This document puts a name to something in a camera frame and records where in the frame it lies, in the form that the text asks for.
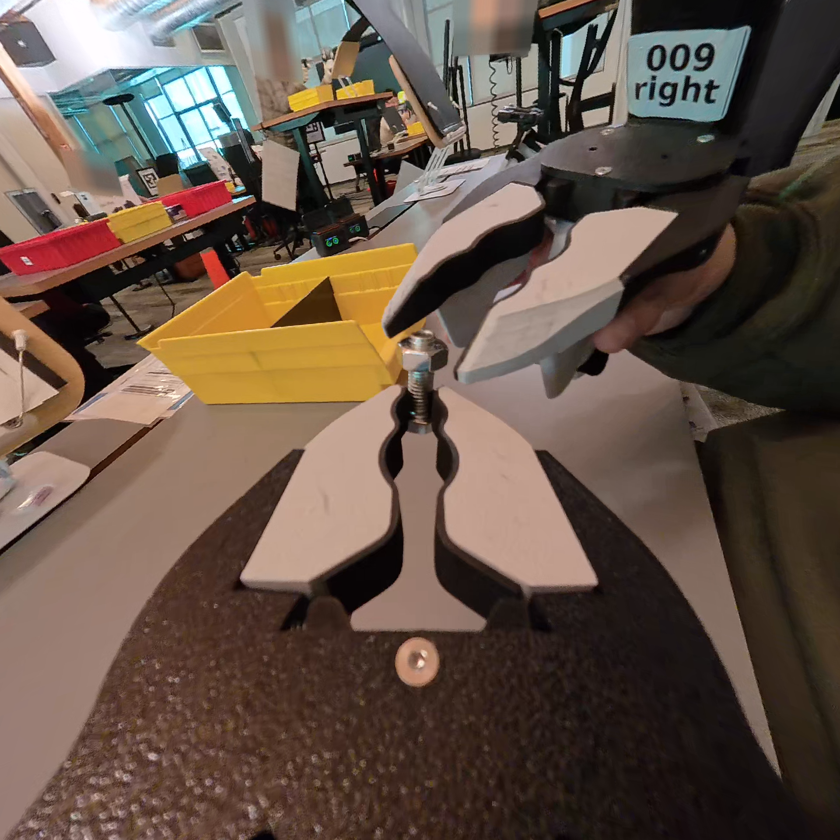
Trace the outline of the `person's torso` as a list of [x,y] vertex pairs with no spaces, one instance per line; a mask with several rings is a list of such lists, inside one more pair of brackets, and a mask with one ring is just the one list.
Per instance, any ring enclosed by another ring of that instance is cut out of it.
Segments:
[[838,838],[838,417],[720,427],[699,460],[782,779]]

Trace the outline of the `clear acrylic stand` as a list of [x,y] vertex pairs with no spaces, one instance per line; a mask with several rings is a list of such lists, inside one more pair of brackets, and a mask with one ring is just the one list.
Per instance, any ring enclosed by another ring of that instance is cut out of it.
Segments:
[[445,165],[447,154],[448,147],[435,148],[423,172],[422,178],[417,183],[420,193],[429,193],[437,190],[443,184],[444,180],[451,175],[460,175],[463,173],[464,167],[462,164]]

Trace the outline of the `steel hex bolt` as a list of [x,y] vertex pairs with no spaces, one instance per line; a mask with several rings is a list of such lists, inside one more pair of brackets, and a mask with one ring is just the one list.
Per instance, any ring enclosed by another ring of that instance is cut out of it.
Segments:
[[408,371],[406,390],[411,398],[408,430],[413,434],[428,434],[433,429],[430,417],[434,401],[434,372]]

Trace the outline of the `clear bag with label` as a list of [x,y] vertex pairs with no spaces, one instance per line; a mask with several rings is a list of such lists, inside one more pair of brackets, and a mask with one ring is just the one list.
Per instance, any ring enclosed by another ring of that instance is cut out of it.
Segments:
[[67,420],[108,419],[150,427],[170,417],[192,396],[183,380],[149,356],[81,404]]

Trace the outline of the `white stand base card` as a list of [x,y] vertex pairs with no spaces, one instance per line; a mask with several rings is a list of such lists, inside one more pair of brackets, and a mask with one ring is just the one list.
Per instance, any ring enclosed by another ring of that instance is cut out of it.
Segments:
[[88,466],[49,452],[2,464],[1,551],[74,495],[90,474]]
[[451,196],[465,183],[465,178],[448,178],[440,183],[412,189],[404,198],[405,203],[417,203]]

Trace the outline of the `leaning white board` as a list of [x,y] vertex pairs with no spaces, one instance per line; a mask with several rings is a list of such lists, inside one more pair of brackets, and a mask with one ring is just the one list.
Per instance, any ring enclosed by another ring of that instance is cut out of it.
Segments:
[[261,145],[261,197],[281,209],[298,210],[298,172],[300,154],[276,140]]

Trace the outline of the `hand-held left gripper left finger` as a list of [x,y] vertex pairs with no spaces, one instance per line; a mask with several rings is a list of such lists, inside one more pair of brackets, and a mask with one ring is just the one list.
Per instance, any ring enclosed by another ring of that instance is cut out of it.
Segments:
[[382,542],[396,520],[384,451],[398,428],[392,385],[335,419],[304,448],[240,582],[315,595]]

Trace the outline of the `steel hex nut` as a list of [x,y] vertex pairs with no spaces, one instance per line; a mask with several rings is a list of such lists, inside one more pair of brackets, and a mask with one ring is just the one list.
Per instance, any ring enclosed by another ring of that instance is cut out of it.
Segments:
[[435,373],[448,362],[448,346],[430,329],[420,329],[398,344],[402,368],[407,373]]

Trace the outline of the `red plastic bin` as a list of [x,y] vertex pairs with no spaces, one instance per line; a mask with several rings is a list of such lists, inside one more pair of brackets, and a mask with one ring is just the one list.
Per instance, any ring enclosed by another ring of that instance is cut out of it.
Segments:
[[1,248],[1,260],[18,277],[63,269],[121,246],[106,219],[57,229]]
[[198,217],[233,202],[226,182],[209,182],[188,189],[161,195],[159,201],[167,208],[180,207],[186,217]]

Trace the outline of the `person's right forearm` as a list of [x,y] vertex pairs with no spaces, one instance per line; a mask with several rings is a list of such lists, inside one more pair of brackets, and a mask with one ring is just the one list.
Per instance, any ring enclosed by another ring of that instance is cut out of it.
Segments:
[[839,411],[839,121],[754,178],[728,278],[686,321],[641,339],[642,361],[746,402]]

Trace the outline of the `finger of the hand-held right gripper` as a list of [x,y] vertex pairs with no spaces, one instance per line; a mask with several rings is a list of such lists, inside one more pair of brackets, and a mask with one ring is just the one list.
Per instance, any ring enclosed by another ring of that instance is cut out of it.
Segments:
[[444,222],[387,304],[385,335],[392,339],[437,313],[452,344],[466,348],[498,292],[543,241],[545,208],[535,187],[514,182]]
[[492,305],[455,378],[474,384],[538,364],[544,385],[570,384],[594,351],[592,335],[615,317],[629,267],[676,218],[659,208],[584,216],[562,253]]

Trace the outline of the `wooden clipboard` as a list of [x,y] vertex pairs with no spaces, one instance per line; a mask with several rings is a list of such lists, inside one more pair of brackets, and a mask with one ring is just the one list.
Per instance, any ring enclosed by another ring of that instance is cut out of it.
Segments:
[[58,393],[37,408],[21,413],[20,417],[1,424],[1,456],[27,453],[43,443],[66,425],[68,416],[81,404],[85,379],[75,358],[55,342],[46,332],[6,300],[1,302],[1,349],[13,344],[20,367],[24,353],[60,375],[65,384]]

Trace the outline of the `wooden table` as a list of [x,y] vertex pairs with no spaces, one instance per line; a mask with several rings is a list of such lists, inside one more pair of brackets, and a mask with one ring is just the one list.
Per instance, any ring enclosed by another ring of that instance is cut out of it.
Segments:
[[42,295],[67,282],[87,277],[126,258],[141,255],[148,249],[162,246],[164,242],[173,240],[177,236],[183,237],[194,230],[200,230],[202,232],[201,237],[188,239],[183,246],[174,246],[164,250],[160,262],[162,268],[167,268],[191,253],[215,247],[217,243],[223,243],[236,235],[247,211],[255,204],[256,198],[254,196],[241,196],[211,211],[196,217],[183,219],[162,231],[121,245],[104,254],[95,255],[73,266],[42,271],[28,276],[6,274],[1,277],[2,297],[22,298]]

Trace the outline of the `printed instruction sheet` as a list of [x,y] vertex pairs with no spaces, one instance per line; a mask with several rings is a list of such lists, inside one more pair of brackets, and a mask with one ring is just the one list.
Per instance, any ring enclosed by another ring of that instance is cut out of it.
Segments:
[[41,406],[58,393],[65,380],[31,353],[24,353],[20,367],[13,344],[1,349],[1,424]]

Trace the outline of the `black bin divider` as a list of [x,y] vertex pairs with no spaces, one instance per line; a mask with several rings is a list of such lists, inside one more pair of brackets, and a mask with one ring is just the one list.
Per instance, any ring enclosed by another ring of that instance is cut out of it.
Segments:
[[310,326],[342,320],[343,316],[334,296],[331,279],[326,277],[275,321],[272,328]]

